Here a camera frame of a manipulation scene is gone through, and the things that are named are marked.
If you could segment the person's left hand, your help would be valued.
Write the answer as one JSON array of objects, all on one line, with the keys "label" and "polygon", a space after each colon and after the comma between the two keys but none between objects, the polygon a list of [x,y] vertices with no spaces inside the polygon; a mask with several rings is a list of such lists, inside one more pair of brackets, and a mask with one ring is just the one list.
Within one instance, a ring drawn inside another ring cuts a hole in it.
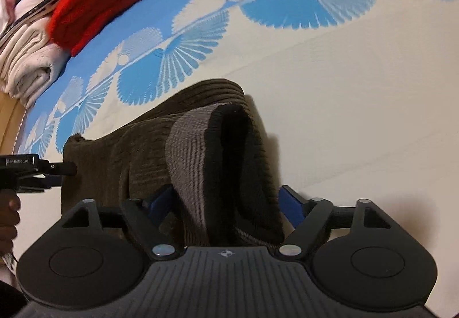
[{"label": "person's left hand", "polygon": [[17,237],[17,225],[20,223],[21,202],[15,191],[1,190],[0,202],[0,253],[4,256],[13,248],[13,240]]}]

